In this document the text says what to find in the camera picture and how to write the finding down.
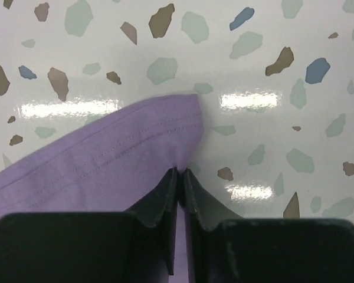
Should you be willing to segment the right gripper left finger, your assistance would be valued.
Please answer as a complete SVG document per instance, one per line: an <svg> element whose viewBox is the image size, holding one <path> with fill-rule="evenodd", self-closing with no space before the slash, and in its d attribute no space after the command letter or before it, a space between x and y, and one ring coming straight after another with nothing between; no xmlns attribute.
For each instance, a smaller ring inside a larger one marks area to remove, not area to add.
<svg viewBox="0 0 354 283"><path fill-rule="evenodd" d="M13 213L0 219L0 282L168 282L178 172L123 212Z"/></svg>

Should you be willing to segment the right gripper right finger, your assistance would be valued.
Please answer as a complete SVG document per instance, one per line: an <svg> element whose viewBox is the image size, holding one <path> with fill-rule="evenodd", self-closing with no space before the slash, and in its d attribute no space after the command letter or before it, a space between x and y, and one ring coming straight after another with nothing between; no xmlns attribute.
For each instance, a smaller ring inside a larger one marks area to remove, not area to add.
<svg viewBox="0 0 354 283"><path fill-rule="evenodd" d="M245 219L182 175L190 282L354 282L354 224Z"/></svg>

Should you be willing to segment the purple t shirt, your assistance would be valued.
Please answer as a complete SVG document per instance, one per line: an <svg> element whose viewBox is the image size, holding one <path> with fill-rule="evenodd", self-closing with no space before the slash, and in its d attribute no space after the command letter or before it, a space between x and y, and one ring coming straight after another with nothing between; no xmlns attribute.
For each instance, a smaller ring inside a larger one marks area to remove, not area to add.
<svg viewBox="0 0 354 283"><path fill-rule="evenodd" d="M123 212L166 172L180 174L204 132L196 94L108 114L0 172L0 219L13 213Z"/></svg>

